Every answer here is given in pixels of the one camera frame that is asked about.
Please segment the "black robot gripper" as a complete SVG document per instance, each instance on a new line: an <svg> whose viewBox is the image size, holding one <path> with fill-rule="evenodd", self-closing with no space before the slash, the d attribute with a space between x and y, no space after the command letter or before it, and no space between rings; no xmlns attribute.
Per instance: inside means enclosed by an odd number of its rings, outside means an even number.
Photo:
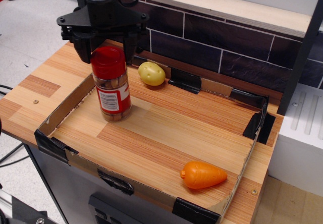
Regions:
<svg viewBox="0 0 323 224"><path fill-rule="evenodd" d="M123 37L126 63L132 61L137 41L146 33L149 15L131 9L119 0L89 1L77 0L77 8L57 18L62 38L74 45L81 61L89 64L91 54L98 48L98 38Z"/></svg>

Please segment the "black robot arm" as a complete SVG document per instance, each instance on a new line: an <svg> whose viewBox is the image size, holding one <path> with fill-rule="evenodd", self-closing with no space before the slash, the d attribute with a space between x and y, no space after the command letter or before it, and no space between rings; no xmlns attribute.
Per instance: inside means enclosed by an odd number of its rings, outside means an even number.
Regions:
<svg viewBox="0 0 323 224"><path fill-rule="evenodd" d="M70 41L85 63L91 54L108 38L123 39L126 62L132 61L139 38L146 32L149 15L131 8L139 0L124 3L121 0L77 0L78 7L70 14L57 18L61 37Z"/></svg>

